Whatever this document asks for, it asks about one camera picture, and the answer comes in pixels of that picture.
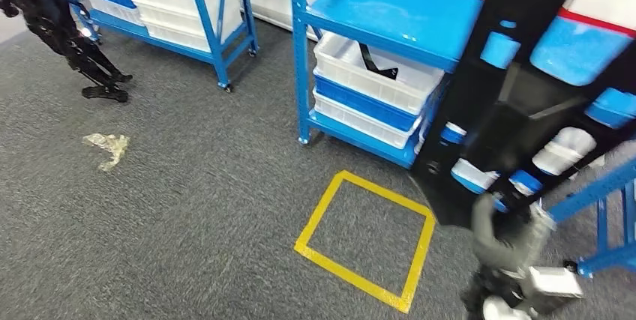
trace shelf caster wheel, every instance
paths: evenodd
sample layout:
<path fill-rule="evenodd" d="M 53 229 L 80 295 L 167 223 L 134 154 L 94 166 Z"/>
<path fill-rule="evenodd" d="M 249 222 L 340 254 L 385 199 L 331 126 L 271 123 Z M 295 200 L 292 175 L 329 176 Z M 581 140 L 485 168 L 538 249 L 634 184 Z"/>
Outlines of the shelf caster wheel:
<path fill-rule="evenodd" d="M 578 263 L 572 260 L 564 260 L 563 267 L 571 273 L 578 274 Z"/>

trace blue shelf board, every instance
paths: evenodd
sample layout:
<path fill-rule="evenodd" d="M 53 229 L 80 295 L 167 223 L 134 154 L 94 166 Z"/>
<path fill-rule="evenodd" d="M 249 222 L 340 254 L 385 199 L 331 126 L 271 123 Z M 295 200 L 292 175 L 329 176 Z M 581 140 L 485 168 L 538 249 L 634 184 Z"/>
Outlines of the blue shelf board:
<path fill-rule="evenodd" d="M 390 146 L 367 134 L 361 133 L 330 117 L 324 116 L 315 110 L 309 112 L 311 126 L 340 140 L 348 142 L 358 148 L 369 151 L 379 157 L 383 157 L 404 168 L 410 168 L 415 161 L 414 148 L 417 145 L 417 132 L 411 136 L 404 149 Z"/>
<path fill-rule="evenodd" d="M 481 0 L 316 0 L 307 22 L 450 71 Z"/>
<path fill-rule="evenodd" d="M 481 6 L 482 0 L 316 0 L 302 16 L 309 25 L 452 72 Z M 583 85 L 630 40 L 557 17 L 531 62 L 565 82 Z M 505 68 L 516 49 L 506 36 L 492 37 L 482 58 Z"/>
<path fill-rule="evenodd" d="M 168 49 L 171 52 L 177 52 L 179 54 L 189 56 L 191 58 L 195 58 L 206 63 L 214 64 L 211 53 L 150 37 L 150 35 L 148 34 L 148 29 L 146 29 L 145 26 L 139 26 L 133 24 L 132 22 L 127 22 L 123 19 L 119 19 L 112 15 L 103 13 L 99 10 L 91 10 L 91 19 L 98 25 L 111 28 L 131 37 L 135 37 L 136 39 L 143 40 L 146 43 L 150 43 L 152 45 Z"/>

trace blue metal shelf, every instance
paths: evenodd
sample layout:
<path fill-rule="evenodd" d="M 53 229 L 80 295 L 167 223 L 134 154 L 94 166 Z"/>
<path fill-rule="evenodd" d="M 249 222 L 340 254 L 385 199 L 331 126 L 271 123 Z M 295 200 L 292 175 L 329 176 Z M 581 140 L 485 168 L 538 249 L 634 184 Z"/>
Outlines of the blue metal shelf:
<path fill-rule="evenodd" d="M 143 40 L 155 46 L 160 46 L 164 49 L 168 49 L 173 52 L 177 52 L 182 55 L 195 58 L 200 61 L 212 64 L 216 70 L 218 77 L 218 85 L 221 88 L 227 88 L 230 84 L 230 79 L 227 76 L 227 66 L 234 61 L 238 56 L 249 47 L 250 54 L 256 54 L 258 50 L 258 43 L 256 37 L 256 26 L 254 24 L 254 16 L 252 15 L 252 7 L 250 0 L 242 0 L 244 9 L 244 21 L 243 23 L 225 40 L 224 43 L 220 42 L 220 36 L 217 37 L 215 30 L 212 27 L 212 20 L 210 19 L 208 8 L 205 0 L 194 0 L 196 7 L 199 10 L 199 16 L 205 32 L 205 37 L 208 40 L 208 45 L 211 52 L 203 52 L 198 49 L 191 49 L 187 46 L 181 46 L 168 41 L 155 39 L 150 37 L 145 27 L 134 25 L 130 22 L 126 22 L 122 19 L 110 16 L 98 10 L 91 11 L 91 19 L 98 25 L 105 26 L 107 28 L 120 31 L 136 39 Z M 218 24 L 218 31 L 221 33 L 221 25 L 223 23 L 225 0 L 219 1 L 219 18 L 215 19 Z M 73 7 L 79 18 L 84 23 L 85 27 L 91 32 L 91 39 L 96 40 L 98 36 L 92 31 L 92 26 L 89 24 L 84 16 L 81 14 L 79 8 Z M 226 57 L 223 58 L 223 51 L 225 51 L 234 40 L 236 40 L 241 34 L 245 34 L 244 39 L 239 43 L 235 49 Z"/>
<path fill-rule="evenodd" d="M 636 271 L 636 158 L 616 167 L 606 175 L 588 184 L 578 193 L 566 198 L 550 209 L 550 215 L 561 223 L 584 208 L 596 204 L 596 254 L 581 258 L 578 273 L 592 277 L 596 271 L 623 266 Z M 608 196 L 621 189 L 623 244 L 611 248 L 608 243 Z"/>
<path fill-rule="evenodd" d="M 369 46 L 387 49 L 405 58 L 452 72 L 464 50 L 482 0 L 292 0 L 293 40 L 298 102 L 298 140 L 307 144 L 316 127 L 334 135 L 335 124 L 317 126 L 310 117 L 307 27 L 332 31 Z M 629 38 L 623 34 L 557 17 L 532 55 L 532 63 L 565 82 L 586 84 L 605 67 Z M 516 52 L 515 42 L 491 37 L 482 58 L 505 68 Z M 363 144 L 380 156 L 385 151 L 349 135 L 348 142 Z M 410 167 L 402 160 L 396 163 Z"/>
<path fill-rule="evenodd" d="M 481 0 L 316 0 L 300 17 L 323 30 L 452 71 L 481 5 Z"/>

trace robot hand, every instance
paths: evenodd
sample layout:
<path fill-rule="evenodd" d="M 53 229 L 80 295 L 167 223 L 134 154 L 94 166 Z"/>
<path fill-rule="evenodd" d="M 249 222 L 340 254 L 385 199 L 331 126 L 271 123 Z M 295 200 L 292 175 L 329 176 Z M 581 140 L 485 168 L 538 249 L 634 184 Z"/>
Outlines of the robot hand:
<path fill-rule="evenodd" d="M 473 252 L 489 268 L 523 272 L 541 255 L 556 223 L 538 205 L 532 205 L 523 216 L 510 216 L 495 232 L 496 200 L 484 194 L 472 208 Z"/>
<path fill-rule="evenodd" d="M 495 222 L 496 200 L 484 194 L 472 210 L 473 252 L 481 267 L 462 294 L 469 319 L 535 319 L 581 298 L 575 275 L 565 268 L 531 266 L 556 227 L 550 215 L 532 205 Z"/>

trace blue shelf post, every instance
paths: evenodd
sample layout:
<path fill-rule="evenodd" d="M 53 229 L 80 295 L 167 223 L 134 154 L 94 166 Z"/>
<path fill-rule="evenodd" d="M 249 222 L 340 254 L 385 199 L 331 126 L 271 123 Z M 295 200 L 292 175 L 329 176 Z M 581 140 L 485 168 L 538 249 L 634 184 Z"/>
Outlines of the blue shelf post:
<path fill-rule="evenodd" d="M 258 52 L 257 27 L 254 23 L 254 15 L 252 14 L 252 3 L 250 0 L 243 0 L 243 9 L 245 10 L 245 22 L 247 23 L 247 32 L 251 34 L 250 39 L 250 55 L 255 56 Z"/>
<path fill-rule="evenodd" d="M 194 0 L 196 8 L 199 9 L 199 15 L 201 22 L 203 23 L 203 31 L 205 37 L 208 38 L 208 45 L 212 53 L 212 64 L 217 71 L 218 86 L 225 88 L 230 83 L 227 77 L 227 69 L 223 63 L 222 49 L 221 49 L 221 32 L 218 32 L 218 37 L 215 35 L 215 30 L 212 28 L 212 21 L 210 20 L 210 14 L 208 13 L 208 6 L 206 0 Z M 223 22 L 223 14 L 219 13 L 219 22 Z"/>
<path fill-rule="evenodd" d="M 292 0 L 292 31 L 294 42 L 295 92 L 298 106 L 298 141 L 308 144 L 310 140 L 309 73 L 307 70 L 307 23 L 302 16 L 307 9 L 307 0 Z"/>

